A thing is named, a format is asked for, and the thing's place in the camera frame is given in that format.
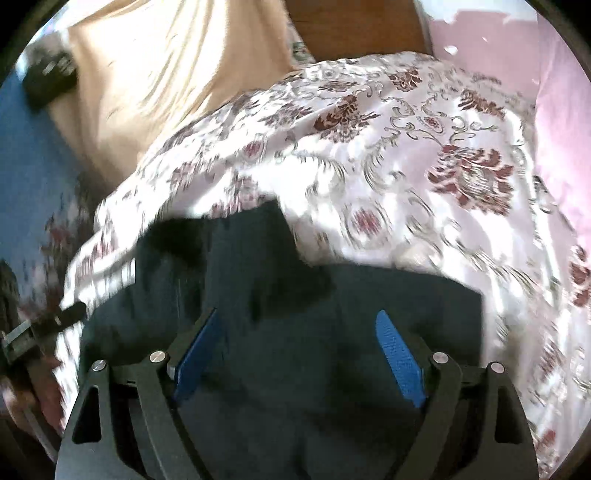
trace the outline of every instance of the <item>black fabric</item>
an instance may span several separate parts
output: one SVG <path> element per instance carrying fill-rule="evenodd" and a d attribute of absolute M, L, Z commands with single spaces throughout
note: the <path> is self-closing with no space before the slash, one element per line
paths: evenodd
<path fill-rule="evenodd" d="M 84 329 L 81 369 L 166 349 L 209 307 L 226 339 L 180 414 L 216 480 L 381 480 L 399 464 L 421 414 L 376 340 L 381 309 L 431 349 L 479 360 L 480 295 L 407 271 L 309 267 L 269 202 L 152 226 L 138 243 L 136 283 Z"/>
<path fill-rule="evenodd" d="M 40 110 L 78 83 L 74 59 L 68 52 L 50 54 L 38 49 L 22 81 L 29 107 Z"/>

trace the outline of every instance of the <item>bed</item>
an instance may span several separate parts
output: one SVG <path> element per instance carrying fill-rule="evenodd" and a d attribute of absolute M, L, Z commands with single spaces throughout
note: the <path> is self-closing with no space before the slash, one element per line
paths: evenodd
<path fill-rule="evenodd" d="M 314 54 L 318 28 L 298 15 Z M 292 33 L 293 72 L 191 109 L 136 145 L 140 160 L 98 207 L 61 305 L 81 300 L 92 311 L 132 283 L 135 243 L 156 219 L 226 216 L 277 198 L 307 262 L 428 271 L 483 293 L 482 363 L 511 372 L 548 478 L 591 419 L 591 273 L 580 209 L 563 195 L 556 167 L 536 160 L 543 75 L 470 71 L 444 49 L 444 25 L 421 29 L 413 15 L 413 38 L 443 43 L 364 56 L 333 42 L 319 50 L 330 60 L 314 63 Z M 524 28 L 537 35 L 534 18 Z M 339 47 L 356 58 L 335 56 Z M 57 345 L 69 407 L 81 331 Z"/>

